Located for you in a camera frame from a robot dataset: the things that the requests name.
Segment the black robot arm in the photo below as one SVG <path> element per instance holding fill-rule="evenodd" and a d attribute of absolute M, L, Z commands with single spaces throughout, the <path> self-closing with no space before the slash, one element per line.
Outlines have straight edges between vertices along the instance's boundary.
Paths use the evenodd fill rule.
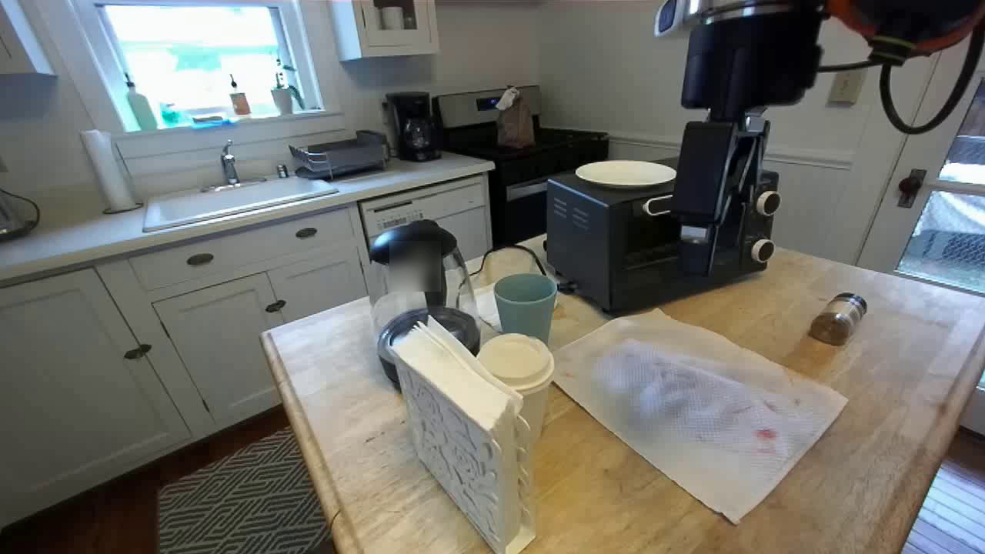
<path fill-rule="evenodd" d="M 824 18 L 867 43 L 865 66 L 880 71 L 884 113 L 904 134 L 937 128 L 981 59 L 981 0 L 666 0 L 655 36 L 691 35 L 681 104 L 704 112 L 704 119 L 684 128 L 670 198 L 684 273 L 735 277 L 760 270 L 774 256 L 779 176 L 764 169 L 764 112 L 796 104 L 824 71 Z M 926 123 L 904 123 L 893 102 L 893 71 L 961 39 L 966 54 L 951 96 Z"/>

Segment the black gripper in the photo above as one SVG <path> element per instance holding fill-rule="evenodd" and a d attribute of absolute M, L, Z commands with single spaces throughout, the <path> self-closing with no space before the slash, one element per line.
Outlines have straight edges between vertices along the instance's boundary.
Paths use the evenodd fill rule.
<path fill-rule="evenodd" d="M 764 220 L 752 194 L 770 125 L 691 123 L 676 158 L 670 211 L 681 223 L 676 259 L 684 273 L 732 277 L 760 270 L 754 244 Z"/>

